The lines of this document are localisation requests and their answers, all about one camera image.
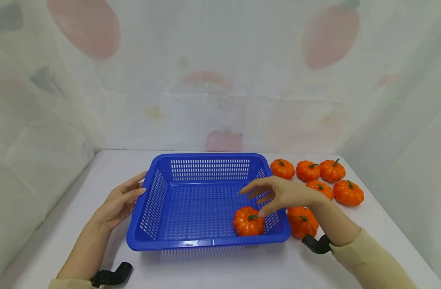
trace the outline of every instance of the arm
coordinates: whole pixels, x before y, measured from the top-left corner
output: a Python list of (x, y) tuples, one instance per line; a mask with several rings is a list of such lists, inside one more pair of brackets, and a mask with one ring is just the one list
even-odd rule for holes
[(89, 282), (99, 271), (111, 232), (132, 214), (145, 188), (139, 183), (147, 172), (133, 177), (111, 191), (92, 219), (84, 226), (68, 259), (49, 288), (93, 288)]
[(416, 288), (403, 268), (367, 232), (318, 191), (279, 177), (257, 179), (240, 191), (258, 204), (272, 200), (259, 212), (265, 217), (285, 207), (308, 207), (330, 239), (333, 256), (363, 288)]

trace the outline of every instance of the black clip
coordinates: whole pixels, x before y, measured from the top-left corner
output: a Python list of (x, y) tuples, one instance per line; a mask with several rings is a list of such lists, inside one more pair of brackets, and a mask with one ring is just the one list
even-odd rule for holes
[(308, 234), (303, 238), (302, 243), (316, 254), (324, 254), (330, 251), (330, 239), (327, 235), (323, 235), (320, 240), (317, 241)]
[(128, 262), (122, 262), (115, 272), (100, 270), (90, 282), (92, 282), (92, 286), (96, 288), (99, 288), (100, 285), (119, 285), (126, 282), (131, 271), (132, 265)]

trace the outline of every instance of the white table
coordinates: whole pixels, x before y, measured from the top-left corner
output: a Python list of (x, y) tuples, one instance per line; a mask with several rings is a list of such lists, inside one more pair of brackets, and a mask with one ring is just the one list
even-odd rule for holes
[[(146, 170), (159, 151), (99, 152), (68, 189), (46, 221), (0, 278), (0, 289), (47, 288), (65, 262), (76, 238), (110, 190)], [(284, 158), (320, 163), (335, 155), (263, 153), (270, 162)], [(343, 160), (346, 179), (365, 192), (357, 208), (342, 210), (364, 227), (404, 267), (419, 288), (438, 289), (441, 282)], [(316, 255), (294, 238), (281, 244), (219, 247), (161, 252), (133, 252), (126, 244), (129, 220), (113, 232), (104, 269), (130, 262), (133, 273), (125, 288), (359, 288), (330, 253)], [(319, 229), (317, 237), (323, 234)]]

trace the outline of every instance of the pumpkin stem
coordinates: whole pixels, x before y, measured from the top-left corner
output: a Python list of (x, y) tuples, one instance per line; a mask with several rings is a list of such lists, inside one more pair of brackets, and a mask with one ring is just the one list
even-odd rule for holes
[(360, 6), (360, 0), (344, 0), (341, 7), (345, 9), (357, 9)]

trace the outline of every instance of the blue plastic basket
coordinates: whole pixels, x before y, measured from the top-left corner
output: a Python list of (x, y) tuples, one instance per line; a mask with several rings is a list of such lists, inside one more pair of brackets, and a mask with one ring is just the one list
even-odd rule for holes
[(260, 209), (238, 192), (260, 177), (272, 176), (256, 153), (174, 153), (151, 163), (127, 231), (133, 250), (230, 246), (284, 242), (290, 236), (285, 209), (265, 219), (265, 234), (237, 237), (233, 216), (241, 207)]

